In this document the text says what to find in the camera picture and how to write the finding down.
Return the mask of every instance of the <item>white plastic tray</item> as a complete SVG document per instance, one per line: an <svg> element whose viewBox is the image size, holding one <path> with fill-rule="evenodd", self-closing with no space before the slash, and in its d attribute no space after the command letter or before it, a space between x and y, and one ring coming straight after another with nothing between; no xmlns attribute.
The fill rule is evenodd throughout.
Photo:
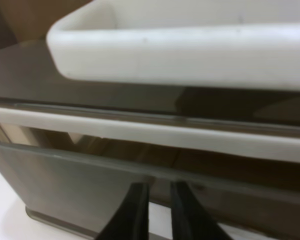
<svg viewBox="0 0 300 240"><path fill-rule="evenodd" d="M300 0L97 0L47 39L70 79L300 90Z"/></svg>

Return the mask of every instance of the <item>white floor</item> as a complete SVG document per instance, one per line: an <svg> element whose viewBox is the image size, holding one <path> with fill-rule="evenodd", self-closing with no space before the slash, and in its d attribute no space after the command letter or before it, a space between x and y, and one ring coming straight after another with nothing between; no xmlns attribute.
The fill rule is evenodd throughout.
<svg viewBox="0 0 300 240"><path fill-rule="evenodd" d="M221 224L234 240L273 240ZM151 203L149 231L172 239L170 209ZM83 240L84 238L30 219L25 205L0 174L0 240Z"/></svg>

